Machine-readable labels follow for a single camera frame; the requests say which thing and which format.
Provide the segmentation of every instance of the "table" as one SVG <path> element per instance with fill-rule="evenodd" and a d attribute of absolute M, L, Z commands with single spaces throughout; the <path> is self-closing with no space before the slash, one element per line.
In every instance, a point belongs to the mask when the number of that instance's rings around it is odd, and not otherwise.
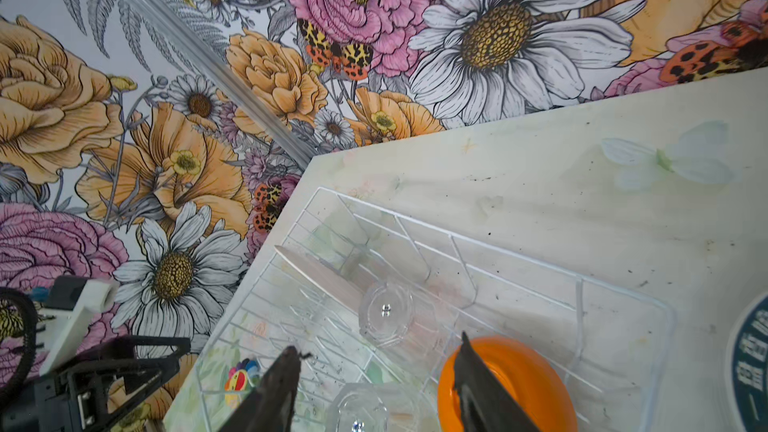
<path fill-rule="evenodd" d="M 768 69 L 755 70 L 316 157 L 232 304 L 316 188 L 333 188 L 672 305 L 678 325 L 654 430 L 729 430 L 729 332 L 768 289 L 766 84 Z M 620 166 L 602 139 L 663 149 L 712 120 L 728 125 L 731 183 L 667 174 L 643 192 L 616 187 Z M 193 376 L 182 394 L 196 393 Z M 179 398 L 168 430 L 196 420 L 177 411 Z"/>

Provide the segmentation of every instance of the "white wire dish rack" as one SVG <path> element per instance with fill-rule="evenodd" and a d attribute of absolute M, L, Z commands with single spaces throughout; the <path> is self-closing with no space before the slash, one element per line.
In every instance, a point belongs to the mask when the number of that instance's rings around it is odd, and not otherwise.
<path fill-rule="evenodd" d="M 580 430 L 650 430 L 675 326 L 666 304 L 328 188 L 315 191 L 282 245 L 361 294 L 375 281 L 407 284 L 434 305 L 437 340 L 407 363 L 397 346 L 395 354 L 376 349 L 356 314 L 274 254 L 197 361 L 209 432 L 247 393 L 224 389 L 227 371 L 244 358 L 266 369 L 288 344 L 313 354 L 302 366 L 292 430 L 324 430 L 326 408 L 349 383 L 406 382 L 434 404 L 462 331 L 538 351 L 568 388 Z"/>

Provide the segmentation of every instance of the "wall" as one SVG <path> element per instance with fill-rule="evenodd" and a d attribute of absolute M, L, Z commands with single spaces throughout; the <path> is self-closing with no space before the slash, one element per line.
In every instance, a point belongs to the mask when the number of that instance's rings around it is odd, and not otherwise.
<path fill-rule="evenodd" d="M 318 153 L 768 53 L 766 0 L 165 1 Z M 123 0 L 2 0 L 0 14 L 0 284 L 112 277 L 118 303 L 84 348 L 130 331 L 200 350 L 300 168 Z M 176 391 L 121 427 L 161 418 Z"/>

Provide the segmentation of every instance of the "orange bowl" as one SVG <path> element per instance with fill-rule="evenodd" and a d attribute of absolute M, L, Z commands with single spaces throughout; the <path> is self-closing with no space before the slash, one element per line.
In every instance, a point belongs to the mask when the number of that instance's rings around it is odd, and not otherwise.
<path fill-rule="evenodd" d="M 494 336 L 477 338 L 472 348 L 504 389 L 517 401 L 541 432 L 577 432 L 571 397 L 552 366 L 522 342 Z M 453 365 L 456 352 L 440 374 L 437 408 L 444 432 L 463 432 L 462 412 Z"/>

